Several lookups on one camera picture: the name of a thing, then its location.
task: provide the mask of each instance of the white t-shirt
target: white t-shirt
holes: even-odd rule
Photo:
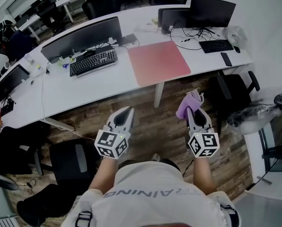
[[[92,212],[91,227],[143,227],[166,223],[225,227],[227,221],[219,203],[233,206],[224,192],[206,196],[196,186],[185,183],[180,171],[173,166],[143,162],[120,169],[115,186],[105,195],[95,189],[86,191],[62,227],[75,227],[82,211]]]

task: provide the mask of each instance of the human arm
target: human arm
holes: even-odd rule
[[[102,194],[107,193],[114,186],[117,171],[117,160],[107,157],[103,158],[88,189],[98,189],[102,192]]]
[[[217,191],[208,159],[205,157],[194,160],[194,185],[206,195]]]

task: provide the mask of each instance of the keyboard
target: keyboard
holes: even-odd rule
[[[212,53],[218,51],[232,51],[234,48],[228,40],[210,40],[199,42],[204,53]]]
[[[70,77],[82,76],[113,65],[117,60],[115,49],[92,55],[70,65]]]

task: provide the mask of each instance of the pink mouse pad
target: pink mouse pad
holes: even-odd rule
[[[173,41],[128,49],[133,71],[141,87],[165,82],[191,73]]]

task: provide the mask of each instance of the purple cloth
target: purple cloth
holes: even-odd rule
[[[186,109],[190,107],[190,109],[195,112],[197,111],[203,103],[203,96],[199,95],[197,89],[193,90],[192,92],[188,93],[182,100],[177,112],[176,116],[179,119],[186,119],[188,120],[187,111]]]

